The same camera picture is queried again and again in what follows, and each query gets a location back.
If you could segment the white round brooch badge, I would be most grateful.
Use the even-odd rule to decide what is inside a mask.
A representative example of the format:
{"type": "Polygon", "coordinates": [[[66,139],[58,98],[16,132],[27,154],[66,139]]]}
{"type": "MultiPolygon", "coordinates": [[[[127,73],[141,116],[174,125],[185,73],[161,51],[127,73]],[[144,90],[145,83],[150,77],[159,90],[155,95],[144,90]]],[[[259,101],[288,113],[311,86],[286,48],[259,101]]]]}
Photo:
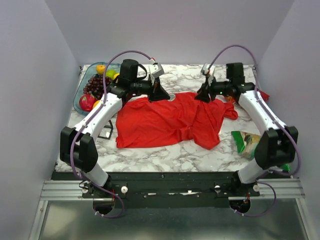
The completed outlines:
{"type": "Polygon", "coordinates": [[[169,102],[172,102],[172,101],[175,100],[175,98],[176,98],[176,95],[175,95],[175,94],[170,94],[168,101],[169,101],[169,102]]]}

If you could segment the red t-shirt garment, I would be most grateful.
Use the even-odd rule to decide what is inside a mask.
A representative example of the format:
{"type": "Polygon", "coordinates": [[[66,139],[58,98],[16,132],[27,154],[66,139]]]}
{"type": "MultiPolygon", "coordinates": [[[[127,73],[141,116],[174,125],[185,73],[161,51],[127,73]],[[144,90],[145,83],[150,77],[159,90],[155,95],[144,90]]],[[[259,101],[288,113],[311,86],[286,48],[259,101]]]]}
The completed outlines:
{"type": "Polygon", "coordinates": [[[236,120],[238,113],[231,102],[205,103],[195,96],[182,92],[172,101],[150,103],[142,97],[128,102],[116,118],[117,148],[157,148],[193,140],[211,150],[220,143],[224,119],[236,120]]]}

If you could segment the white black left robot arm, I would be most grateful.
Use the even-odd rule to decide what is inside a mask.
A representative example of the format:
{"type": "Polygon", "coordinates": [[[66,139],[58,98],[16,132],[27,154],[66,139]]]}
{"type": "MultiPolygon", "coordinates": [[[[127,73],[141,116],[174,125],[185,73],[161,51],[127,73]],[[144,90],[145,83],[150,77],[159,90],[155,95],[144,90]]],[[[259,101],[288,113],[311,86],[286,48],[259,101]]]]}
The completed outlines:
{"type": "Polygon", "coordinates": [[[138,77],[139,67],[136,60],[123,60],[119,75],[107,86],[98,105],[81,122],[64,127],[60,133],[60,160],[71,166],[75,175],[94,183],[93,191],[101,198],[111,191],[109,175],[98,163],[95,145],[103,128],[132,97],[147,95],[150,102],[170,99],[161,86],[161,64],[151,58],[145,77],[138,77]]]}

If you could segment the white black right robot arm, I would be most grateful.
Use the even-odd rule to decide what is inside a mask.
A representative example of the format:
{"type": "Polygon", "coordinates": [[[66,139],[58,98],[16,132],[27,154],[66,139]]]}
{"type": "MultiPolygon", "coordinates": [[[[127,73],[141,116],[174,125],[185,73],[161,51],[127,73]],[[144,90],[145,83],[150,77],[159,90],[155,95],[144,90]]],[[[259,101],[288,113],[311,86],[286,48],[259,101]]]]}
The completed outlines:
{"type": "Polygon", "coordinates": [[[248,184],[254,183],[268,171],[293,162],[297,154],[298,130],[287,126],[268,107],[253,82],[246,82],[244,67],[240,62],[226,65],[226,80],[217,81],[214,68],[204,64],[201,74],[205,82],[196,92],[196,100],[205,103],[216,96],[232,97],[251,117],[261,138],[254,151],[254,159],[235,173],[230,183],[230,191],[241,196],[248,190],[248,184]]]}

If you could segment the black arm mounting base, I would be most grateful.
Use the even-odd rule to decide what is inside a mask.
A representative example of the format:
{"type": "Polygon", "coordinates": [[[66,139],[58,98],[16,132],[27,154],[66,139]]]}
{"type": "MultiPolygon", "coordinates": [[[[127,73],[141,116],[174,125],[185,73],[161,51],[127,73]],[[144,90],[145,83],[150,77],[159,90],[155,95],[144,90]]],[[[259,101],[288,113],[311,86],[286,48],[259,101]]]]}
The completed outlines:
{"type": "MultiPolygon", "coordinates": [[[[76,181],[71,173],[55,172],[51,181],[76,181]]],[[[258,197],[255,183],[234,184],[233,172],[113,172],[104,192],[88,181],[78,184],[94,210],[247,207],[258,197]]]]}

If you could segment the yellow orange fruit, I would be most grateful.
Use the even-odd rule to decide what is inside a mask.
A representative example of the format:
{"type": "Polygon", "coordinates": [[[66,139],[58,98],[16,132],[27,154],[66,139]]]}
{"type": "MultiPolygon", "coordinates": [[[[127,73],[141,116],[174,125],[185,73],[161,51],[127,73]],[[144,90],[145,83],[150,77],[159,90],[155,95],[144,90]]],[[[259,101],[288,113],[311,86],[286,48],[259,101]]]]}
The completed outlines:
{"type": "Polygon", "coordinates": [[[113,80],[116,80],[119,75],[120,75],[119,73],[116,73],[116,74],[113,76],[113,80]]]}

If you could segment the red cookie snack bag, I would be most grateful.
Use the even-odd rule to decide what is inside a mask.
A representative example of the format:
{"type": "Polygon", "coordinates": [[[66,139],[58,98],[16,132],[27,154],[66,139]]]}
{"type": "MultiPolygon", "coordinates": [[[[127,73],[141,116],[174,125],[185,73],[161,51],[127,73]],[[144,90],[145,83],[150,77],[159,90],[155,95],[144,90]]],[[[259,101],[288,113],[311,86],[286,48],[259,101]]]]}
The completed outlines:
{"type": "MultiPolygon", "coordinates": [[[[266,102],[269,99],[269,95],[261,90],[258,90],[258,92],[260,93],[262,99],[266,102]]],[[[236,100],[232,97],[232,96],[224,96],[224,98],[228,101],[228,102],[232,102],[233,104],[238,105],[238,103],[236,102],[236,100]]]]}

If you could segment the yellow mango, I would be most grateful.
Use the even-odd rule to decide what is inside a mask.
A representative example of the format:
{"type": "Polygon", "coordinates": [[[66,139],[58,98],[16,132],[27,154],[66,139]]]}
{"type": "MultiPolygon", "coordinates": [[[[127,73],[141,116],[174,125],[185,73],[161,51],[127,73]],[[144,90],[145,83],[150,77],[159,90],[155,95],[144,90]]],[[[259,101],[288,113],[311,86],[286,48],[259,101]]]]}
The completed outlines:
{"type": "Polygon", "coordinates": [[[92,109],[94,109],[99,103],[100,103],[100,100],[97,100],[97,101],[93,104],[92,109]]]}

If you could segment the orange tangerine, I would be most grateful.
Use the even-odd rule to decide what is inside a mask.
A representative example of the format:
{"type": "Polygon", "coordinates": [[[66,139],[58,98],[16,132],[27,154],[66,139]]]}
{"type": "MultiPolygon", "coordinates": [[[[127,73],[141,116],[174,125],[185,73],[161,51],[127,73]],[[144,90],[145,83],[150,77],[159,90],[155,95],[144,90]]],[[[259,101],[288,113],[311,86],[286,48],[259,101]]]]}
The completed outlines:
{"type": "Polygon", "coordinates": [[[105,73],[106,65],[104,65],[104,64],[98,64],[95,69],[96,69],[96,73],[97,73],[99,76],[101,76],[101,75],[103,75],[103,74],[105,73]]]}

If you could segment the green chips snack bag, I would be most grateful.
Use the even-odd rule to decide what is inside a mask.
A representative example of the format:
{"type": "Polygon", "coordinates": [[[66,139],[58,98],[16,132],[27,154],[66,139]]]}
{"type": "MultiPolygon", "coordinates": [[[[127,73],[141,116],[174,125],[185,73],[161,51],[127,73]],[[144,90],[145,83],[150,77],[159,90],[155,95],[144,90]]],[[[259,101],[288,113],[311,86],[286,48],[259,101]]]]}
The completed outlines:
{"type": "Polygon", "coordinates": [[[231,131],[231,135],[235,141],[238,154],[246,159],[253,160],[261,137],[244,131],[231,131]]]}

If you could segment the dark purple grape bunch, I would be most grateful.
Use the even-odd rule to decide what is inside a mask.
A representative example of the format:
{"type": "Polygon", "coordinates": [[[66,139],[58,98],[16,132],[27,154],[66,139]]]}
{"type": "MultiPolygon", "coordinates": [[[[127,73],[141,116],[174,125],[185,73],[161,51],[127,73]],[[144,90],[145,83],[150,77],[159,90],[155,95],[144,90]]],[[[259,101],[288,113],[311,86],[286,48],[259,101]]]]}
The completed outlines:
{"type": "Polygon", "coordinates": [[[97,100],[100,100],[104,94],[104,83],[107,87],[111,82],[112,79],[108,76],[103,80],[102,75],[93,75],[83,88],[83,93],[93,95],[97,100]]]}

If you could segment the clear teal fruit tray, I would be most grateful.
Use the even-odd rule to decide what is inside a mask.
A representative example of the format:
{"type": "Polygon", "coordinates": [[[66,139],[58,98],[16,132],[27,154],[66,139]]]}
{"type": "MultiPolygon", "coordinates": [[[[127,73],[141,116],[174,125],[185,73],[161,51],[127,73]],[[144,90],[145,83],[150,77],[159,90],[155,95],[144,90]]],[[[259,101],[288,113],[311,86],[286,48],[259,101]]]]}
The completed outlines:
{"type": "Polygon", "coordinates": [[[84,65],[83,66],[81,77],[80,77],[80,83],[79,83],[77,92],[75,94],[74,100],[73,100],[73,108],[79,114],[84,115],[84,116],[86,116],[89,112],[81,110],[80,105],[79,105],[79,100],[82,97],[82,95],[85,95],[83,92],[83,88],[87,84],[88,80],[92,76],[97,75],[97,72],[96,72],[97,65],[107,65],[107,63],[106,62],[96,62],[91,65],[84,65]]]}

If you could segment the red dragon fruit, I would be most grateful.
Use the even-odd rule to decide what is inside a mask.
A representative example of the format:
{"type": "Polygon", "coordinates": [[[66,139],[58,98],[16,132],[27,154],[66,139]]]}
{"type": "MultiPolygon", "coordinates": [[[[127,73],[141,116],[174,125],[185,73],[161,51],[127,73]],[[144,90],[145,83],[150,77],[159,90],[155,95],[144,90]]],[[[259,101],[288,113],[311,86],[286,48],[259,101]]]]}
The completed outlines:
{"type": "Polygon", "coordinates": [[[92,93],[84,94],[81,96],[79,100],[80,109],[85,112],[90,112],[93,109],[93,106],[96,101],[97,99],[92,93]]]}

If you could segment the black square frame stand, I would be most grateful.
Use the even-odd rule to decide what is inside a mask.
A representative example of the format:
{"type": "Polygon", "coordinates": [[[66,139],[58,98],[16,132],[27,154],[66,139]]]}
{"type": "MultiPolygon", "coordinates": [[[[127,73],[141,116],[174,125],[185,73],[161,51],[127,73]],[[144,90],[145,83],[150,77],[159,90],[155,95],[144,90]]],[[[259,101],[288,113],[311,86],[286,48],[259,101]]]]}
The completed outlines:
{"type": "Polygon", "coordinates": [[[101,132],[98,135],[98,138],[104,140],[110,140],[114,131],[114,126],[111,120],[102,128],[101,132]]]}

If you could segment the aluminium rail frame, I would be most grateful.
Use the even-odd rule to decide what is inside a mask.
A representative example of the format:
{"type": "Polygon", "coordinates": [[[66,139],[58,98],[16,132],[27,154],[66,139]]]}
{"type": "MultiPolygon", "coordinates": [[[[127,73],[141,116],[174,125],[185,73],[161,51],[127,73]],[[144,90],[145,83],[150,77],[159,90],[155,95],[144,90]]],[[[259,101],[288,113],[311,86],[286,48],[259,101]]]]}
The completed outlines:
{"type": "MultiPolygon", "coordinates": [[[[309,223],[309,213],[305,201],[305,192],[298,178],[262,179],[262,182],[271,185],[278,200],[294,199],[298,208],[302,225],[308,240],[316,240],[317,233],[309,223]]],[[[44,181],[39,202],[29,236],[30,240],[38,240],[44,223],[47,206],[50,201],[84,201],[79,180],[46,180],[44,181]]]]}

